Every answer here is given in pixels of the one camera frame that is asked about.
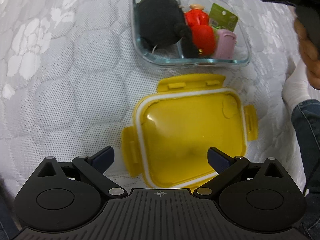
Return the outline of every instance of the green tag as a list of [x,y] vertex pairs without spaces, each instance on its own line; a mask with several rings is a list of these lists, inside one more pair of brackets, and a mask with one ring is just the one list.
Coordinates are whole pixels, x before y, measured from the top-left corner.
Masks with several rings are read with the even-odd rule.
[[238,17],[236,15],[216,3],[212,5],[209,17],[212,19],[213,27],[221,26],[221,28],[232,32],[238,22]]

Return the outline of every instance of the pink plastic case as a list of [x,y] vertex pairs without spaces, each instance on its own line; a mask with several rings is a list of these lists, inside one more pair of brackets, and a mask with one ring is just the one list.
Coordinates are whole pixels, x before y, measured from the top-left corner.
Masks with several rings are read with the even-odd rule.
[[217,30],[216,34],[219,36],[219,40],[213,58],[232,59],[237,36],[225,29]]

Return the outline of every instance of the quilted fabric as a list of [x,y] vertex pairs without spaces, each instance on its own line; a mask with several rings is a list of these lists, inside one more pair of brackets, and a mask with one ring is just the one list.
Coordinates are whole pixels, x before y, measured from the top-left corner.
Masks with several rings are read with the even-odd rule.
[[247,157],[278,158],[303,187],[299,147],[281,98],[286,74],[300,59],[287,6],[228,1],[252,46],[246,67],[152,72],[132,45],[129,2],[0,0],[0,178],[9,196],[44,157],[70,161],[107,145],[116,157],[106,175],[127,190],[145,187],[125,169],[121,131],[160,79],[192,72],[225,75],[225,86],[244,105],[254,104],[260,133]]

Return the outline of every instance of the yellow lid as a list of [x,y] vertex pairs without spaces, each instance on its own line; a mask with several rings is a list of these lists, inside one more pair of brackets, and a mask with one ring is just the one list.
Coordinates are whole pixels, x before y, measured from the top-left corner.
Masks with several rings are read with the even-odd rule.
[[157,94],[137,104],[133,127],[122,136],[131,176],[143,173],[151,187],[194,189],[216,175],[207,161],[210,147],[244,156],[247,140],[258,137],[255,109],[242,107],[237,93],[222,87],[224,79],[215,74],[163,79]]

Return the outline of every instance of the red toy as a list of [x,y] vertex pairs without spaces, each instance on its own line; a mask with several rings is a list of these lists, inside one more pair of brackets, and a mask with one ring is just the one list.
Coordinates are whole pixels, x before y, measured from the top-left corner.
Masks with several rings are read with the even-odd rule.
[[216,39],[209,26],[209,15],[203,12],[201,4],[191,4],[190,9],[185,13],[185,18],[192,31],[193,43],[198,47],[200,56],[211,55],[216,49]]

